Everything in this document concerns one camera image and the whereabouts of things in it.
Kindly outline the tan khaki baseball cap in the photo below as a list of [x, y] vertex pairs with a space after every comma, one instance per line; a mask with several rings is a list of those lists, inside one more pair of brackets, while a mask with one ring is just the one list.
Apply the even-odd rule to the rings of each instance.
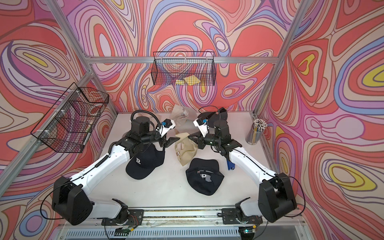
[[178, 161], [182, 166], [188, 164], [191, 160], [193, 160], [197, 154], [197, 150], [190, 150], [188, 147], [188, 138], [189, 133], [179, 133], [176, 134], [176, 137], [180, 139], [175, 143], [175, 152]]

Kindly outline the black cap with white logo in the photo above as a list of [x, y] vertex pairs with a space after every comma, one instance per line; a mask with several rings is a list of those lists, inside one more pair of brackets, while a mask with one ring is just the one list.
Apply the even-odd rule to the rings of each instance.
[[165, 160], [165, 148], [158, 150], [155, 145], [149, 145], [142, 153], [138, 153], [126, 166], [126, 173], [135, 180], [148, 177]]

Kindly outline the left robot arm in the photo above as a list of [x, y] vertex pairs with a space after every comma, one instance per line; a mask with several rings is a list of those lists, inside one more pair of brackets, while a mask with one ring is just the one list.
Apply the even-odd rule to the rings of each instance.
[[167, 133], [176, 127], [175, 121], [160, 121], [155, 114], [142, 110], [131, 115], [131, 129], [118, 141], [113, 142], [105, 155], [83, 171], [69, 177], [60, 177], [54, 183], [52, 209], [71, 225], [76, 226], [87, 219], [103, 219], [115, 225], [126, 225], [132, 216], [128, 206], [118, 199], [110, 201], [91, 200], [89, 195], [110, 173], [122, 165], [134, 180], [143, 180], [165, 160], [165, 150], [178, 141], [167, 138]]

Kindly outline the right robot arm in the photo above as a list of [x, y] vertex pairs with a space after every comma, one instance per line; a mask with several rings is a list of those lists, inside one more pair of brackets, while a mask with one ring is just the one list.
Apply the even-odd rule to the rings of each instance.
[[198, 149], [211, 146], [221, 156], [243, 170], [259, 187], [258, 199], [246, 198], [236, 203], [238, 219], [262, 216], [270, 223], [286, 216], [297, 208], [297, 202], [290, 177], [277, 174], [253, 158], [243, 146], [232, 139], [226, 120], [214, 123], [213, 134], [209, 133], [207, 120], [196, 119], [194, 126], [198, 132], [189, 135], [189, 139], [198, 145]]

